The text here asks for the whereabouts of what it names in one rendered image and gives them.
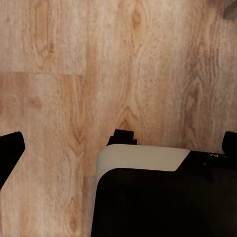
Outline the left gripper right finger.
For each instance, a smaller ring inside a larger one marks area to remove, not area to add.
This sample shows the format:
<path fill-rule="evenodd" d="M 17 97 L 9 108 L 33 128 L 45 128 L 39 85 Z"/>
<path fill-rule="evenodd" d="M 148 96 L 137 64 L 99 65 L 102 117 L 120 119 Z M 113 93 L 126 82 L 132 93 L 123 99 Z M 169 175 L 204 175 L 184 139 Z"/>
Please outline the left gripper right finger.
<path fill-rule="evenodd" d="M 237 170 L 237 133 L 231 131 L 225 132 L 222 150 Z"/>

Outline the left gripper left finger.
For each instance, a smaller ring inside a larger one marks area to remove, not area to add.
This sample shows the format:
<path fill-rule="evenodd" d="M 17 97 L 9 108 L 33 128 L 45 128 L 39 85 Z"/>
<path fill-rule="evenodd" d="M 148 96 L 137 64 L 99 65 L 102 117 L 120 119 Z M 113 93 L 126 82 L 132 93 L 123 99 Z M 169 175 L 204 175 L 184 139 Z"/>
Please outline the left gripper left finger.
<path fill-rule="evenodd" d="M 0 190 L 25 151 L 20 131 L 0 137 Z"/>

